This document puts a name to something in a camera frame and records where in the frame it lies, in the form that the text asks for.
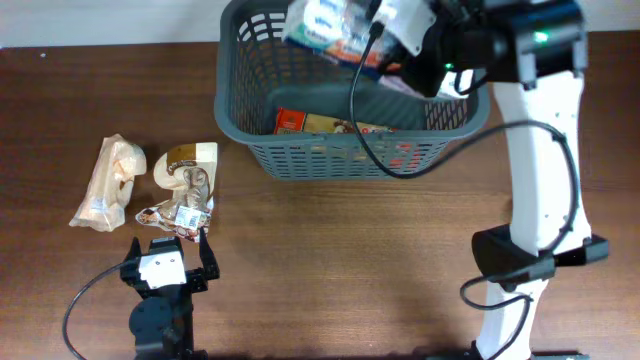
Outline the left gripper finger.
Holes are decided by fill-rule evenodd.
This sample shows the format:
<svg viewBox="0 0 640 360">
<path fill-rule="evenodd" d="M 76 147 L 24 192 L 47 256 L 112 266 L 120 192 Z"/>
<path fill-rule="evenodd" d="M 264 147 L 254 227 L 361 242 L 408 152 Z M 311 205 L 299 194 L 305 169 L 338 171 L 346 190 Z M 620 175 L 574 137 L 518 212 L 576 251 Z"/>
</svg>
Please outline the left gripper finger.
<svg viewBox="0 0 640 360">
<path fill-rule="evenodd" d="M 204 227 L 199 228 L 199 256 L 206 273 L 217 273 L 218 263 L 208 240 Z"/>
<path fill-rule="evenodd" d="M 130 245 L 130 249 L 127 255 L 125 256 L 124 261 L 125 262 L 137 261 L 140 257 L 141 257 L 141 247 L 140 247 L 139 239 L 137 237 L 133 237 Z"/>
</svg>

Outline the beige bread bag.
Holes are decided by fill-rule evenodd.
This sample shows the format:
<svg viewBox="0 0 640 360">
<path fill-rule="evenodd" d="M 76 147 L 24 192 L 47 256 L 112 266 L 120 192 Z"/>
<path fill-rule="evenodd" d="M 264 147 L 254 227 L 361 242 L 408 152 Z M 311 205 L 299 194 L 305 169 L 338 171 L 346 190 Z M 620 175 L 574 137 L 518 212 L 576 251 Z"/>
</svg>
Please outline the beige bread bag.
<svg viewBox="0 0 640 360">
<path fill-rule="evenodd" d="M 69 225 L 98 232 L 123 225 L 135 178 L 146 170 L 146 156 L 138 145 L 120 134 L 105 137 L 85 197 Z"/>
</svg>

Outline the brown white snack bag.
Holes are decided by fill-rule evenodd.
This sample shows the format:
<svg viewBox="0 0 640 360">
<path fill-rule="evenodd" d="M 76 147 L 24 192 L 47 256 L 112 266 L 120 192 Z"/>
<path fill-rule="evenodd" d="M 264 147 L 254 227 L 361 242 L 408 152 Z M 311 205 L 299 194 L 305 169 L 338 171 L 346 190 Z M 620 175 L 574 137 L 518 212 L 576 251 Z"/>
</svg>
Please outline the brown white snack bag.
<svg viewBox="0 0 640 360">
<path fill-rule="evenodd" d="M 208 232 L 214 209 L 218 153 L 216 142 L 200 142 L 179 145 L 163 154 L 153 176 L 159 187 L 172 192 L 172 197 L 143 209 L 135 216 L 136 221 L 198 243 L 200 232 Z"/>
</svg>

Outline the tissue pack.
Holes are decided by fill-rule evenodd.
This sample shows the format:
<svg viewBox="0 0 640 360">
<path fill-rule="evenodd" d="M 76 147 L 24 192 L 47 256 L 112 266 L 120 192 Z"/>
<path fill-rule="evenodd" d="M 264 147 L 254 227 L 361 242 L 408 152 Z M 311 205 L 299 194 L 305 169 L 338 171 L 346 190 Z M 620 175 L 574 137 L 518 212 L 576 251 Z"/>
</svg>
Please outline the tissue pack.
<svg viewBox="0 0 640 360">
<path fill-rule="evenodd" d="M 397 75 L 410 55 L 373 17 L 380 1 L 296 0 L 288 6 L 283 40 L 418 98 Z"/>
</svg>

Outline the orange biscuit packet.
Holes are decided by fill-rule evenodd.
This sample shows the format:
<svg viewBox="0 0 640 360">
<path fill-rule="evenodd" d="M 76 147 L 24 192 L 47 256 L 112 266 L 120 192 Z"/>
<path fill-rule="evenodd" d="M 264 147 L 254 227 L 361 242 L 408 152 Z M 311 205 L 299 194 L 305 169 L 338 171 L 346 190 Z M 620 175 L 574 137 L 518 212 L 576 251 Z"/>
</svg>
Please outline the orange biscuit packet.
<svg viewBox="0 0 640 360">
<path fill-rule="evenodd" d="M 363 135 L 379 132 L 393 133 L 399 130 L 397 128 L 384 125 L 373 125 L 362 122 L 356 122 L 356 124 Z M 320 135 L 354 134 L 355 130 L 352 123 L 348 120 L 280 107 L 276 116 L 274 135 L 292 135 L 301 133 Z M 335 153 L 332 157 L 341 159 L 347 159 L 349 157 L 347 150 L 345 149 L 336 148 L 336 150 L 332 151 Z M 312 146 L 312 152 L 326 153 L 326 147 L 314 145 Z M 358 149 L 357 147 L 353 157 L 358 161 L 367 159 L 366 152 L 361 148 Z"/>
</svg>

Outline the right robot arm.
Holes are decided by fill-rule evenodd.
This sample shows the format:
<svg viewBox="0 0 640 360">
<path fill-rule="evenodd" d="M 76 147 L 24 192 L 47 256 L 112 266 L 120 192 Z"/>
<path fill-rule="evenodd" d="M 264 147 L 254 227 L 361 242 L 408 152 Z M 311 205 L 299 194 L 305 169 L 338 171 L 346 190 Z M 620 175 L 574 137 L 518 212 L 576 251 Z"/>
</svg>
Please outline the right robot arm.
<svg viewBox="0 0 640 360">
<path fill-rule="evenodd" d="M 574 1 L 440 1 L 426 32 L 435 62 L 477 69 L 503 122 L 512 179 L 510 223 L 476 232 L 472 251 L 487 297 L 468 359 L 529 359 L 536 308 L 561 267 L 606 258 L 581 200 L 578 117 L 588 65 Z"/>
</svg>

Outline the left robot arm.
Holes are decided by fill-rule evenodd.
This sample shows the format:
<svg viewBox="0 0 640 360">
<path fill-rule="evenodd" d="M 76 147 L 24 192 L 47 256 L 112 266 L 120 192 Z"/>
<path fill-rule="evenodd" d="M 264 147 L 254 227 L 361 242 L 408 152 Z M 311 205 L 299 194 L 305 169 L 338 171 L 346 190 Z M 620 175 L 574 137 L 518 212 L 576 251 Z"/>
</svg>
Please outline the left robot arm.
<svg viewBox="0 0 640 360">
<path fill-rule="evenodd" d="M 179 237 L 152 240 L 146 254 L 139 240 L 132 240 L 120 279 L 141 297 L 129 317 L 137 359 L 208 357 L 194 346 L 192 296 L 207 291 L 220 269 L 203 227 L 198 229 L 198 251 L 202 265 L 187 270 Z"/>
</svg>

